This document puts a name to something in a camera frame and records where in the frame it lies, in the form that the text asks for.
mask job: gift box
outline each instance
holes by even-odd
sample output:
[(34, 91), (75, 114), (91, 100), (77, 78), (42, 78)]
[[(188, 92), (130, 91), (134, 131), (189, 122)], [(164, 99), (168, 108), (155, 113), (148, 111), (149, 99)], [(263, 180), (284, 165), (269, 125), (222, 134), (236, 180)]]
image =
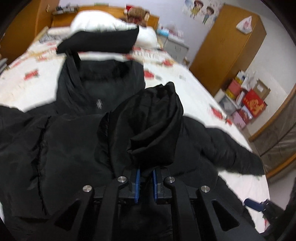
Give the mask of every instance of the gift box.
[(243, 104), (248, 108), (253, 117), (259, 116), (267, 106), (254, 90), (250, 90), (246, 94), (243, 99)]
[(232, 80), (232, 82), (228, 86), (225, 93), (229, 96), (228, 93), (231, 92), (232, 95), (230, 95), (229, 97), (231, 99), (235, 99), (241, 93), (241, 90), (242, 90), (242, 88), (241, 88), (240, 84), (238, 82), (236, 82), (235, 80)]
[(244, 96), (246, 95), (246, 93), (245, 92), (241, 92), (238, 96), (237, 96), (237, 98), (236, 98), (236, 100), (235, 100), (235, 103), (237, 104), (237, 105), (241, 105), (241, 103), (242, 103), (242, 100), (243, 100), (243, 98), (244, 98)]
[(240, 110), (238, 110), (237, 113), (243, 119), (245, 124), (248, 124), (253, 119), (251, 112), (248, 110), (248, 108), (245, 105)]
[(227, 95), (225, 95), (219, 101), (219, 105), (223, 108), (223, 110), (227, 115), (231, 115), (233, 112), (235, 112), (239, 108), (239, 106)]
[(240, 116), (240, 114), (236, 111), (234, 112), (232, 115), (232, 121), (233, 123), (237, 126), (237, 128), (239, 129), (243, 129), (246, 126), (246, 123), (244, 122), (244, 120), (242, 119), (242, 117)]
[(240, 71), (236, 77), (235, 77), (235, 81), (238, 82), (240, 85), (244, 82), (245, 79), (245, 72)]

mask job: wooden headboard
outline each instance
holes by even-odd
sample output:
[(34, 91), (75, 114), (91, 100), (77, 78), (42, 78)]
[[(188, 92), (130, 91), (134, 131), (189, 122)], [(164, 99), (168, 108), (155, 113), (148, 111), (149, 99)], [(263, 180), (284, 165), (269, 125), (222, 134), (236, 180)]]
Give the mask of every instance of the wooden headboard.
[[(84, 10), (100, 10), (100, 11), (110, 13), (116, 18), (121, 18), (124, 16), (123, 14), (124, 9), (125, 8), (123, 7), (112, 7), (112, 6), (106, 6), (106, 5), (82, 6), (82, 7), (79, 7), (78, 12), (81, 12)], [(75, 18), (76, 15), (77, 15), (77, 12), (54, 15), (51, 27), (70, 26), (72, 20)], [(156, 30), (158, 26), (158, 20), (159, 20), (158, 16), (150, 15), (147, 25), (153, 27)]]

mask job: white drawer cabinet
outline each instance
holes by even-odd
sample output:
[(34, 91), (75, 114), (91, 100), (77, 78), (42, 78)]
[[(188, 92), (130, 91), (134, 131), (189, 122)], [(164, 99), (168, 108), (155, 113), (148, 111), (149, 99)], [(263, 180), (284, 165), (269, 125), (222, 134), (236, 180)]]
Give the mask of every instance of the white drawer cabinet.
[(183, 43), (175, 42), (172, 39), (158, 35), (163, 42), (163, 49), (167, 51), (176, 62), (182, 64), (189, 50), (189, 47)]

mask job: cartoon poster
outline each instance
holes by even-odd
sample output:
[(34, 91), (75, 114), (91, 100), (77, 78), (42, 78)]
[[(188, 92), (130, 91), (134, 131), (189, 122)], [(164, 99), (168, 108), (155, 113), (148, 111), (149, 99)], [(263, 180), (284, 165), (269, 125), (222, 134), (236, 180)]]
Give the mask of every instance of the cartoon poster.
[(211, 28), (223, 5), (219, 0), (185, 0), (183, 13)]

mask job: metal screw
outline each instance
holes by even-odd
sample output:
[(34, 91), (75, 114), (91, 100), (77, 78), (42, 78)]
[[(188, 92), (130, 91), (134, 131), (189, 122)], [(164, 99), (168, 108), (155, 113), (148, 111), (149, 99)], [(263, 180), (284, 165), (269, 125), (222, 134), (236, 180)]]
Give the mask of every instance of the metal screw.
[(90, 192), (92, 190), (92, 186), (85, 185), (82, 189), (83, 189), (84, 192)]
[(126, 182), (127, 178), (125, 176), (120, 176), (119, 178), (117, 178), (117, 181), (119, 181), (120, 183), (124, 183)]
[(173, 183), (174, 181), (176, 181), (176, 179), (174, 177), (166, 177), (165, 180), (168, 182), (168, 183)]
[(208, 186), (202, 186), (200, 189), (205, 193), (210, 191), (210, 188)]

